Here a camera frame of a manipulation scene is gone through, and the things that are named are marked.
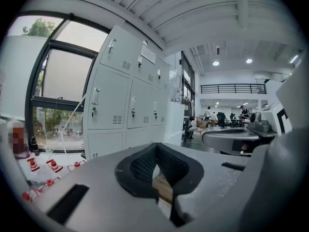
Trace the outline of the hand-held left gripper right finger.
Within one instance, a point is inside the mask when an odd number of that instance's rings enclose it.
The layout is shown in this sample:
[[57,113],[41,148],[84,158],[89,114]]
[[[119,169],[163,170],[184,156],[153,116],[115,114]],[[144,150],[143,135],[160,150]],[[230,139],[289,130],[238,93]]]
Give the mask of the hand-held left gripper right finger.
[[204,169],[204,176],[195,190],[177,197],[181,215],[188,215],[189,219],[210,211],[211,206],[223,198],[236,183],[249,161],[248,157],[198,151],[169,143],[165,145],[195,159]]

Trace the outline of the black office chair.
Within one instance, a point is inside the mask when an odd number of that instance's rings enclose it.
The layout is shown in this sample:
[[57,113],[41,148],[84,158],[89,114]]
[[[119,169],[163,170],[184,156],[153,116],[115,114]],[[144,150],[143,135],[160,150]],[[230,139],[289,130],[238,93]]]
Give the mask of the black office chair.
[[218,119],[218,126],[221,129],[224,129],[226,127],[225,115],[222,112],[218,112],[217,119]]

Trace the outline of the red plastic jar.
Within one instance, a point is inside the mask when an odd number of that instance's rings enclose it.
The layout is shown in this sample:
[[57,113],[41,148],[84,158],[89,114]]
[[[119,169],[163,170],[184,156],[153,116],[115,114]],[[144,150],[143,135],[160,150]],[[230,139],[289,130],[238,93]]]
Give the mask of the red plastic jar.
[[28,136],[24,128],[24,124],[12,118],[7,123],[8,129],[8,145],[12,150],[16,159],[26,159],[30,156],[28,148]]

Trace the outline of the small black bottle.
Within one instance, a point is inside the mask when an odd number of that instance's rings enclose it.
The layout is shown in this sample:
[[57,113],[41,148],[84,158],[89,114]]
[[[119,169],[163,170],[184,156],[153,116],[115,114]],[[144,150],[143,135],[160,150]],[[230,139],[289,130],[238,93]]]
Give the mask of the small black bottle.
[[31,152],[35,154],[35,156],[38,156],[40,154],[39,147],[38,147],[35,136],[32,136],[29,141],[29,149]]

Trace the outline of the grey metal locker cabinet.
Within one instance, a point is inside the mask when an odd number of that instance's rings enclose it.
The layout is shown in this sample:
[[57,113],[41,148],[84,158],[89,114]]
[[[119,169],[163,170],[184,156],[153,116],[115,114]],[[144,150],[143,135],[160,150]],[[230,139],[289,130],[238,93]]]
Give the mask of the grey metal locker cabinet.
[[[142,45],[145,44],[141,40],[116,26],[99,51],[84,99],[87,160],[164,140],[170,65],[157,54],[155,64],[144,58],[140,54]],[[128,129],[129,98],[134,78],[152,86],[153,111],[150,126]]]

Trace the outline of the black metal railing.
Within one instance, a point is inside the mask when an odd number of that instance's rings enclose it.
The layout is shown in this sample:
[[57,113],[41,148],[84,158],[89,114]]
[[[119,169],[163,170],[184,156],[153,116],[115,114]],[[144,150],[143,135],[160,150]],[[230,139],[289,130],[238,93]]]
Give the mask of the black metal railing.
[[248,93],[267,94],[265,84],[216,84],[201,85],[201,94]]

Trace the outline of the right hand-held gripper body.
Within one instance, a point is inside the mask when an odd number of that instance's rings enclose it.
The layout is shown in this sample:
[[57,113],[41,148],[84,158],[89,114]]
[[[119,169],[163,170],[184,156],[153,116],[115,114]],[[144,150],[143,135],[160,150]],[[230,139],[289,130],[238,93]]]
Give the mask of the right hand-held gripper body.
[[278,89],[292,124],[188,232],[309,231],[309,54]]

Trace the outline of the white paper notice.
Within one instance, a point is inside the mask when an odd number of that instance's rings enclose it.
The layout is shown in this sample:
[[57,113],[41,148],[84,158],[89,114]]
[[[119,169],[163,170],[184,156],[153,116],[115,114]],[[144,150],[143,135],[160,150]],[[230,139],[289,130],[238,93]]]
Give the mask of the white paper notice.
[[152,52],[149,48],[147,48],[145,45],[141,46],[141,53],[144,58],[155,64],[156,60],[156,54]]

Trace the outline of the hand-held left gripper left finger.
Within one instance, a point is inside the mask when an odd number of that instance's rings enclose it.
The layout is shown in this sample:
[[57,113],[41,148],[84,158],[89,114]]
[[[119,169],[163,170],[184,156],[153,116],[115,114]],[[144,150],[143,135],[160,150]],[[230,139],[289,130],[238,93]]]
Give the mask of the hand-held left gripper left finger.
[[34,201],[50,231],[171,232],[174,225],[155,199],[136,198],[115,177],[122,159],[143,150],[136,146],[87,161],[56,181]]

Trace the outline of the wooden plank platform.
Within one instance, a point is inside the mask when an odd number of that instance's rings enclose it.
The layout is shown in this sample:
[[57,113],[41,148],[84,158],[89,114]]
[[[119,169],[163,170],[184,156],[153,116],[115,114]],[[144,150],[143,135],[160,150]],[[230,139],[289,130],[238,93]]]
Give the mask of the wooden plank platform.
[[173,189],[167,179],[162,175],[157,175],[152,181],[152,187],[159,193],[159,197],[169,204],[173,202]]

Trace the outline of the grey metal locker door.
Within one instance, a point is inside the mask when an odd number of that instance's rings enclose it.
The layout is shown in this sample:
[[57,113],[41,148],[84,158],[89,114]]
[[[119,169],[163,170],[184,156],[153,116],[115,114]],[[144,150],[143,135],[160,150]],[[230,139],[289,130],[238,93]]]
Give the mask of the grey metal locker door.
[[[151,85],[136,78],[132,80],[127,116],[128,129],[150,126],[150,117],[153,111],[151,94]],[[135,117],[132,117],[131,114],[132,107],[135,108]]]

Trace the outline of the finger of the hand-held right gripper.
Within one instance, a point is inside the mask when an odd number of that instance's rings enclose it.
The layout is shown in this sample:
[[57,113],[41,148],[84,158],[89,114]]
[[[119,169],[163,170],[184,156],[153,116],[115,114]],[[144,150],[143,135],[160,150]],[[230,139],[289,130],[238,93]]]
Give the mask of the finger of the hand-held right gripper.
[[273,130],[259,132],[250,128],[227,128],[204,132],[202,142],[222,154],[251,155],[256,147],[269,144],[277,135]]

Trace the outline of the clear water bottle red cap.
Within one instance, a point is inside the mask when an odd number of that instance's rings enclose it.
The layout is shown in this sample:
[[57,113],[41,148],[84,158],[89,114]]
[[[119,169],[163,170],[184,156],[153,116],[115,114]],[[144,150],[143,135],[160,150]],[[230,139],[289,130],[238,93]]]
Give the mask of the clear water bottle red cap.
[[57,177],[57,178],[55,178],[55,179],[48,179],[47,181],[46,181],[46,183],[43,185],[43,186],[41,186],[41,187],[39,187],[38,189],[36,189],[39,193],[43,193],[43,192],[46,192],[52,185],[54,185],[57,181],[59,181],[60,180],[60,178],[59,177]]
[[34,158],[30,158],[27,160],[28,163],[28,176],[30,179],[38,178],[41,174],[41,167],[37,164]]
[[46,162],[48,167],[52,170],[54,174],[61,176],[64,173],[64,168],[61,165],[58,165],[57,162],[53,159],[50,159]]
[[74,162],[73,165],[68,165],[68,166],[67,166],[67,169],[68,169],[69,172],[72,172],[72,171],[74,171],[75,169],[78,169],[80,166],[82,166],[82,165],[85,164],[85,163],[86,163],[85,160],[83,160],[83,161],[76,161],[76,162]]
[[40,191],[34,188],[31,188],[29,191],[23,192],[21,194],[21,197],[28,202],[33,202],[39,196]]

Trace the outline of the black framed window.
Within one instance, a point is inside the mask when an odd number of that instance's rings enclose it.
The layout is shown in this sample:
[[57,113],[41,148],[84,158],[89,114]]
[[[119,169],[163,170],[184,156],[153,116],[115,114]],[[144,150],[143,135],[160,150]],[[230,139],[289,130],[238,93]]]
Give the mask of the black framed window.
[[0,115],[21,121],[40,153],[83,150],[83,96],[109,32],[74,14],[27,13],[10,25],[0,51]]

